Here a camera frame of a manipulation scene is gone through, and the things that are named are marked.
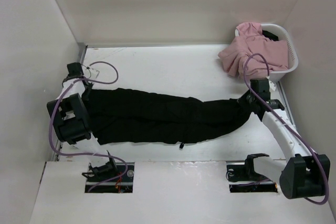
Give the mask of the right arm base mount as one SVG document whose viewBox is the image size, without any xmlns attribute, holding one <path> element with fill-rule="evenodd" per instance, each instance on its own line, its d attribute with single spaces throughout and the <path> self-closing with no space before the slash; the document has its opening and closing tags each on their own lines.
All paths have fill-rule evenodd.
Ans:
<svg viewBox="0 0 336 224">
<path fill-rule="evenodd" d="M 277 193 L 275 182 L 264 175 L 250 173 L 243 162 L 226 163 L 226 179 L 231 193 Z"/>
</svg>

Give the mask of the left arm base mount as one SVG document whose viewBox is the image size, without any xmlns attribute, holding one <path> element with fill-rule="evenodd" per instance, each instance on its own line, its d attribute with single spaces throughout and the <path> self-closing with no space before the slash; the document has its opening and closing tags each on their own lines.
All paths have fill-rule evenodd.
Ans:
<svg viewBox="0 0 336 224">
<path fill-rule="evenodd" d="M 89 164 L 82 173 L 86 179 L 85 193 L 130 194 L 133 193 L 135 163 L 117 163 L 115 158 L 100 166 Z"/>
</svg>

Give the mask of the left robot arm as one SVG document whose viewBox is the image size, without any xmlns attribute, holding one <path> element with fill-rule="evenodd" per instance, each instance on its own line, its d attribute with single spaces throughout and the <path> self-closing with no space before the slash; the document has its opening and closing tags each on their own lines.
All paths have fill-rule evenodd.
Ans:
<svg viewBox="0 0 336 224">
<path fill-rule="evenodd" d="M 85 76 L 81 63 L 70 63 L 67 70 L 60 95 L 47 103 L 50 147 L 59 158 L 87 156 L 90 161 L 107 158 L 93 134 L 91 119 L 85 107 L 93 83 Z"/>
</svg>

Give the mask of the black trousers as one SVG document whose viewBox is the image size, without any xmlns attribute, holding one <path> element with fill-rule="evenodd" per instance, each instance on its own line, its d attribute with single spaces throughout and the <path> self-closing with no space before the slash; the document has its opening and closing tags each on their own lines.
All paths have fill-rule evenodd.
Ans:
<svg viewBox="0 0 336 224">
<path fill-rule="evenodd" d="M 203 102 L 121 88 L 92 90 L 84 104 L 100 145 L 195 144 L 229 134 L 250 117 L 235 99 Z"/>
</svg>

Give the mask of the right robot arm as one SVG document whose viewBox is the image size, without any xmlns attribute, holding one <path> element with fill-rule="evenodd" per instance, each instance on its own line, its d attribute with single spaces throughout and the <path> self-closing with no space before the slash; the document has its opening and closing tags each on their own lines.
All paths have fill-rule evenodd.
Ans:
<svg viewBox="0 0 336 224">
<path fill-rule="evenodd" d="M 280 146 L 286 163 L 273 160 L 269 155 L 250 154 L 245 160 L 244 175 L 251 180 L 260 175 L 280 186 L 288 199 L 324 197 L 319 204 L 329 199 L 330 160 L 317 154 L 299 135 L 290 122 L 284 106 L 279 100 L 271 99 L 269 80 L 252 79 L 247 83 L 248 91 L 238 99 L 247 111 L 258 116 L 272 133 Z"/>
</svg>

